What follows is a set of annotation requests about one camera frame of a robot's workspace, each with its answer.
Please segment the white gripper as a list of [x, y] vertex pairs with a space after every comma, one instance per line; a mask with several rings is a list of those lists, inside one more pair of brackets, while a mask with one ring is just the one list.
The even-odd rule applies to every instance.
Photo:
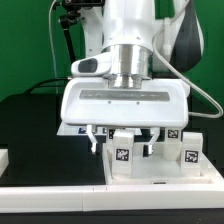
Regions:
[[74, 78], [66, 86], [61, 119], [68, 125], [87, 125], [91, 151], [97, 152], [94, 126], [151, 128], [143, 156], [153, 153], [159, 128], [183, 129], [188, 123], [189, 87], [179, 79], [143, 80], [140, 89], [109, 88], [106, 79]]

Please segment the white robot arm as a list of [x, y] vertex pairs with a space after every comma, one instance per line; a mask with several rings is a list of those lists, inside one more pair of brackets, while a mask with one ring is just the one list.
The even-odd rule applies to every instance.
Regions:
[[154, 0], [106, 0], [89, 30], [102, 41], [98, 54], [71, 65], [61, 118], [84, 125], [93, 149], [95, 129], [184, 128], [190, 85], [154, 71], [187, 71], [201, 59], [203, 37], [193, 0], [174, 0], [171, 20], [155, 18]]

